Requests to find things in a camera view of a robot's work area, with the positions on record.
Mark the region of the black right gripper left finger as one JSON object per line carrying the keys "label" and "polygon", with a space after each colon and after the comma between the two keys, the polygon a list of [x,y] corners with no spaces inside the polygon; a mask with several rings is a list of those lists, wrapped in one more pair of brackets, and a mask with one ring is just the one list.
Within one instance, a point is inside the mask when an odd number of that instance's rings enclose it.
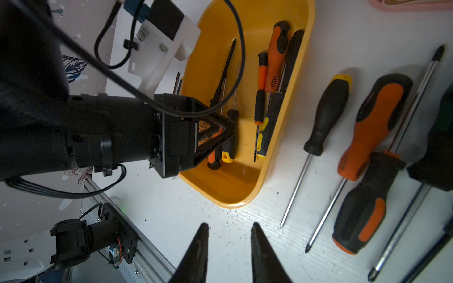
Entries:
{"label": "black right gripper left finger", "polygon": [[205,283],[208,271],[209,226],[200,225],[170,283]]}

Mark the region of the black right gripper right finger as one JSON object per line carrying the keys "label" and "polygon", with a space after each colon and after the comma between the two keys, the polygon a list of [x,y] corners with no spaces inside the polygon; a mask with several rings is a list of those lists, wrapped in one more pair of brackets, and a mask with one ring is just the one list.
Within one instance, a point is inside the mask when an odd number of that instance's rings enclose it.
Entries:
{"label": "black right gripper right finger", "polygon": [[251,229],[251,262],[254,283],[291,283],[258,222]]}

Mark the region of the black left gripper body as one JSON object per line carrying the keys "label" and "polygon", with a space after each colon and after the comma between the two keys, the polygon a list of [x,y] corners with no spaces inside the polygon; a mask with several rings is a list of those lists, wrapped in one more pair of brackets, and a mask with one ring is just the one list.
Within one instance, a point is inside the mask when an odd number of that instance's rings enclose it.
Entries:
{"label": "black left gripper body", "polygon": [[237,122],[217,112],[193,118],[156,111],[153,122],[156,145],[149,163],[162,178],[197,167],[237,132]]}

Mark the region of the yellow storage box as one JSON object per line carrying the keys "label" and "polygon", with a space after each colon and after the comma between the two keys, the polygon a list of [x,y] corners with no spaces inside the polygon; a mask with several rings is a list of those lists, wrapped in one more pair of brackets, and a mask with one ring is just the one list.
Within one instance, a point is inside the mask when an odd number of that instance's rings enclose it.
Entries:
{"label": "yellow storage box", "polygon": [[[238,155],[231,164],[213,171],[206,162],[182,172],[180,177],[213,203],[224,208],[239,208],[251,202],[261,190],[271,160],[277,153],[280,136],[289,121],[298,87],[298,76],[303,72],[311,33],[315,23],[314,1],[234,1],[245,36],[245,70],[238,87],[239,116]],[[258,54],[268,48],[276,22],[285,20],[292,31],[302,29],[304,36],[283,105],[265,158],[253,156],[256,133],[254,105],[258,84]],[[237,23],[223,1],[213,1],[202,14],[198,26],[201,35],[194,52],[187,61],[182,94],[208,104],[214,95],[230,50],[234,51],[228,71],[227,86],[235,83],[241,58]]]}

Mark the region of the small orange black screwdriver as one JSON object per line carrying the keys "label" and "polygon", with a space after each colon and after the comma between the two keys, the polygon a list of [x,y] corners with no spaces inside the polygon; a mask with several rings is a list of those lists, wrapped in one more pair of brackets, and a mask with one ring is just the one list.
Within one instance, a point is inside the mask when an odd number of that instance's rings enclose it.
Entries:
{"label": "small orange black screwdriver", "polygon": [[373,237],[386,213],[386,197],[397,174],[406,166],[396,153],[428,84],[445,51],[439,46],[417,89],[414,101],[404,115],[388,150],[370,155],[358,184],[345,197],[333,228],[333,241],[345,253],[357,254]]}

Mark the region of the deli black yellow screwdriver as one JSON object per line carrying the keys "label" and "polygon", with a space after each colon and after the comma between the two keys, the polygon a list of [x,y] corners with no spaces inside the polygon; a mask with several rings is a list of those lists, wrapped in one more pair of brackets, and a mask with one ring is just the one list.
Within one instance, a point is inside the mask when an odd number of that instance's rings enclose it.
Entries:
{"label": "deli black yellow screwdriver", "polygon": [[296,187],[287,205],[287,209],[280,223],[282,228],[285,225],[290,213],[297,192],[302,184],[303,178],[308,170],[310,162],[314,156],[321,156],[323,145],[331,132],[332,128],[342,116],[350,96],[352,77],[347,74],[335,75],[328,87],[323,92],[317,105],[315,122],[308,141],[304,145],[304,150],[309,154],[298,178]]}

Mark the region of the green black screwdriver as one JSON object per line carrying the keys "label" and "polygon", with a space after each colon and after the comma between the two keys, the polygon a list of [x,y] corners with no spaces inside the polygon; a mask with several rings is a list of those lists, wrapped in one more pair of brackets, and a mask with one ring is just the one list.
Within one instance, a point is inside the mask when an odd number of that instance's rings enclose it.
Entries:
{"label": "green black screwdriver", "polygon": [[368,274],[373,283],[381,273],[399,240],[411,223],[432,187],[449,192],[453,189],[453,87],[442,95],[440,109],[428,133],[427,150],[423,158],[407,168],[409,177],[421,182],[381,257]]}

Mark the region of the orange black large screwdriver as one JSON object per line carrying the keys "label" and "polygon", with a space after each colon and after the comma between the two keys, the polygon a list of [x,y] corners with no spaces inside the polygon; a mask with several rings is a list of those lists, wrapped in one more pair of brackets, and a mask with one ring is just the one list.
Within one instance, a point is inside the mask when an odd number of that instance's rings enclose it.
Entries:
{"label": "orange black large screwdriver", "polygon": [[343,179],[305,253],[311,250],[346,182],[355,182],[361,177],[370,162],[372,151],[395,127],[412,85],[408,76],[398,73],[386,74],[376,80],[358,111],[352,142],[340,159],[337,173]]}

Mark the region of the wooden handle black screwdriver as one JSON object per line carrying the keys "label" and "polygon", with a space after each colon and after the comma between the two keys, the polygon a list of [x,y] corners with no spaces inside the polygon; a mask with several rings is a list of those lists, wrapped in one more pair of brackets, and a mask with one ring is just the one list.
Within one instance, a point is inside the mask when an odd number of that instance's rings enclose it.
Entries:
{"label": "wooden handle black screwdriver", "polygon": [[226,63],[225,63],[225,67],[223,69],[219,85],[216,88],[216,91],[215,91],[215,94],[214,94],[213,98],[210,100],[210,107],[215,106],[220,101],[222,91],[224,90],[224,83],[225,83],[225,80],[226,80],[226,77],[227,77],[228,67],[230,66],[230,62],[231,62],[232,55],[233,55],[234,50],[235,50],[236,43],[237,43],[237,39],[235,38],[232,41],[232,46],[230,48],[230,52],[228,54],[228,57],[227,57],[227,60],[226,60]]}

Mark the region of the orange black medium screwdriver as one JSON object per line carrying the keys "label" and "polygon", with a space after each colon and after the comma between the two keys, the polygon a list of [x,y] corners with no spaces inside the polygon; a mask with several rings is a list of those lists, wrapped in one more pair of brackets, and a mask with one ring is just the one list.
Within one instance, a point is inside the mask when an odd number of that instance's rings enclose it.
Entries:
{"label": "orange black medium screwdriver", "polygon": [[287,21],[279,21],[274,25],[268,48],[268,70],[265,91],[272,93],[278,90],[281,70],[289,49],[291,27]]}

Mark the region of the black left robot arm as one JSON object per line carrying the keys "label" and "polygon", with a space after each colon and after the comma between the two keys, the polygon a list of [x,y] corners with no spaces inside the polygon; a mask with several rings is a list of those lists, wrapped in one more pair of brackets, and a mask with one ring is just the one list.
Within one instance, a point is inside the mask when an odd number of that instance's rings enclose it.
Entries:
{"label": "black left robot arm", "polygon": [[[1,2],[1,179],[149,160],[161,177],[197,167],[236,135],[210,106],[156,89],[173,59],[195,50],[200,29],[171,1],[155,1],[127,41],[133,87],[53,22],[46,1]],[[130,93],[72,96],[60,43]]]}

